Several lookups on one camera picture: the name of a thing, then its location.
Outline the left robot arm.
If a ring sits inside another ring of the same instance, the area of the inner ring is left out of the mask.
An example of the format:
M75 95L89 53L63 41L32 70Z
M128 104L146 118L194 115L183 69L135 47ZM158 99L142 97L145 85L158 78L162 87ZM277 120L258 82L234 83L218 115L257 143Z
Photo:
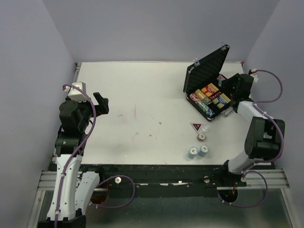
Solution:
M108 99L98 92L93 96L97 105L92 106L86 98L77 101L67 97L59 107L62 130L55 141L54 194L47 218L38 222L39 228L84 228L93 191L105 183L105 175L98 169L78 173L90 120L109 112Z

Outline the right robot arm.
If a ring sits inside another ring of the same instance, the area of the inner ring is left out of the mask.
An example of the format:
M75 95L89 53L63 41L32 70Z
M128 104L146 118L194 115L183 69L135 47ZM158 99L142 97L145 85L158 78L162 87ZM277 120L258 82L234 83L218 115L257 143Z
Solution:
M221 166L218 180L224 186L234 183L235 175L245 175L259 163L275 162L284 150L285 122L271 117L252 100L253 82L251 75L235 74L218 83L230 93L233 111L250 122L244 150Z

